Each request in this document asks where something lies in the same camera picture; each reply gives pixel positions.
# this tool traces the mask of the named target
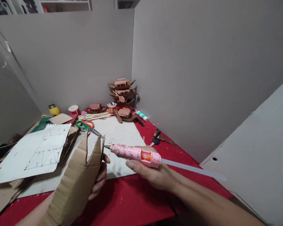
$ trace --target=green scissors handle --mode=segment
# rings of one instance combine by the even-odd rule
[[[91,127],[89,127],[88,125],[86,125],[83,121],[77,121],[76,122],[76,126],[81,128],[81,129],[91,129]]]
[[[103,135],[101,135],[98,131],[96,131],[94,129],[94,124],[92,121],[86,120],[87,122],[90,122],[92,125],[86,124],[84,121],[77,121],[76,122],[76,126],[81,128],[81,129],[87,129],[87,130],[91,130],[95,135],[100,136],[101,138],[103,138]]]

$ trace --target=gray wall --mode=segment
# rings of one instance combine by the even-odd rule
[[[88,12],[0,16],[0,30],[41,112],[54,103],[68,113],[72,105],[106,104],[107,83],[131,79],[133,22],[133,9],[99,4]]]
[[[16,134],[24,135],[41,117],[10,65],[4,66],[0,52],[0,144],[9,143]]]
[[[138,110],[204,160],[283,83],[283,1],[141,0]]]

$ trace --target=white paper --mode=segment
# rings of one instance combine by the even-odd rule
[[[48,125],[24,136],[0,164],[0,183],[53,172],[70,127]]]
[[[105,120],[94,120],[94,128],[105,137],[105,145],[111,144],[125,144],[128,146],[145,146],[145,142],[142,139],[139,131],[137,130],[133,122],[119,123],[116,117],[107,118]],[[97,136],[88,137],[88,153],[87,156],[91,156]],[[104,153],[108,155],[111,163],[107,164],[107,179],[127,176],[135,174],[134,171],[126,166],[126,159],[117,157],[109,149],[104,148]]]
[[[66,164],[59,165],[56,168],[56,170],[52,173],[46,173],[46,174],[36,176],[33,179],[31,185],[25,191],[23,191],[18,196],[18,198],[56,190],[59,183],[61,182],[62,177],[64,176],[68,163],[73,153],[77,149],[79,142],[81,141],[84,134],[85,134],[84,132],[81,132],[76,138],[76,140],[74,141],[75,143],[74,147],[69,153],[69,155],[66,157],[67,158]]]

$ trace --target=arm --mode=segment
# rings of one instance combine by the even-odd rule
[[[152,147],[139,147],[155,151]],[[196,211],[210,226],[263,226],[255,217],[217,193],[202,187],[161,164],[158,169],[148,168],[135,160],[128,160],[126,165],[134,172],[147,179],[151,185],[179,197],[190,210]]]

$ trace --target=glue tube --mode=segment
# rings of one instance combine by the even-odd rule
[[[149,121],[148,117],[145,116],[143,113],[141,113],[140,111],[137,111],[136,114],[138,116],[140,116],[144,121]]]

